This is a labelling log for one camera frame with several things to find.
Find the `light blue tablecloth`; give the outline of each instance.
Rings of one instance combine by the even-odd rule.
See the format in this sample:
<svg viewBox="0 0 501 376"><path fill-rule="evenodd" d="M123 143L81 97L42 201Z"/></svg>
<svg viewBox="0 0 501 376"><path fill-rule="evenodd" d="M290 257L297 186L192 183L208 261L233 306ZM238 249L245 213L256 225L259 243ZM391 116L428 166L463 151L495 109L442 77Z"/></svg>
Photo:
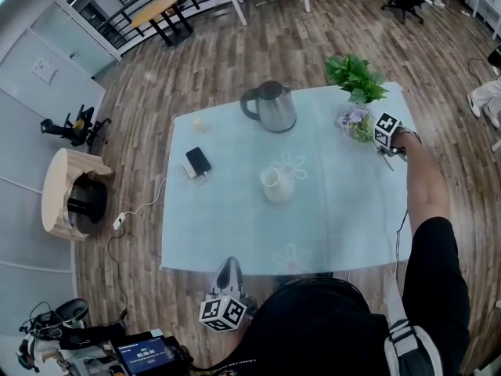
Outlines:
<svg viewBox="0 0 501 376"><path fill-rule="evenodd" d="M398 84L385 84L387 99L371 103L413 128ZM347 110L338 87L293 92L297 124L272 134L245 117L240 103L175 119L168 165L162 266L214 272L228 256L245 274L317 273L395 261L396 230L406 209L406 164L390 159L392 172L373 146L334 127ZM200 117L206 132L192 124ZM191 180L182 168L199 146L212 165ZM295 179L291 202L273 204L259 175L269 165L288 165ZM400 258L410 253L408 223Z"/></svg>

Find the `white vase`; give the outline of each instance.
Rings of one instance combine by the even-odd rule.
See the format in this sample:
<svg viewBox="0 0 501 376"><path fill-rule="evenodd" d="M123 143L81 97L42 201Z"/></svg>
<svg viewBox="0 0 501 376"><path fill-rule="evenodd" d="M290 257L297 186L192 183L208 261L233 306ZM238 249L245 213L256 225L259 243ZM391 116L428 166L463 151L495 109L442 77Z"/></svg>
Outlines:
<svg viewBox="0 0 501 376"><path fill-rule="evenodd" d="M266 197L275 204L288 202L294 194L294 177L278 168L268 167L261 172Z"/></svg>

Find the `smartphone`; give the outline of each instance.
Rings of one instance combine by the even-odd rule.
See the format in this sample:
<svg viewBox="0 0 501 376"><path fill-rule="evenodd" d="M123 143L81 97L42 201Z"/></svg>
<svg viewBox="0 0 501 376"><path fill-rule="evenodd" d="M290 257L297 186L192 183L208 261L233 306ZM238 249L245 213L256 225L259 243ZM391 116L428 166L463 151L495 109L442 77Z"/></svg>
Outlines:
<svg viewBox="0 0 501 376"><path fill-rule="evenodd" d="M211 164L199 147L191 149L191 151L186 154L186 157L188 158L196 176L203 175L212 169Z"/></svg>

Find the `black shirt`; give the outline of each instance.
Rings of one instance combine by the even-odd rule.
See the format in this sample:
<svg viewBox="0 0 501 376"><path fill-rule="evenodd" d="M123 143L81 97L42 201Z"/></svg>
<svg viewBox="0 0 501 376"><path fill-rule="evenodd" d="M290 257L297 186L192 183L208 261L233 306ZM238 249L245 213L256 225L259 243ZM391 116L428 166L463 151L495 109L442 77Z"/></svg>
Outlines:
<svg viewBox="0 0 501 376"><path fill-rule="evenodd" d="M431 337L444 376L458 372L469 343L470 307L451 223L428 219L413 238L403 305ZM389 374L385 316L334 279L283 287L259 309L242 342L215 375Z"/></svg>

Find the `power strip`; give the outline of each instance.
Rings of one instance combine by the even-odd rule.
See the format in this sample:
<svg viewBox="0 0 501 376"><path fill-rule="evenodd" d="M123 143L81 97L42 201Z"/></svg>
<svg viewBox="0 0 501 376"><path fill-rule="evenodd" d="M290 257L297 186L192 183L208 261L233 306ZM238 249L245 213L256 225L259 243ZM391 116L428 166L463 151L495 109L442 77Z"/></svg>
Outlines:
<svg viewBox="0 0 501 376"><path fill-rule="evenodd" d="M125 213L120 213L117 217L117 219L113 223L113 228L115 231L118 231L119 229L122 228L122 224L124 224L125 221Z"/></svg>

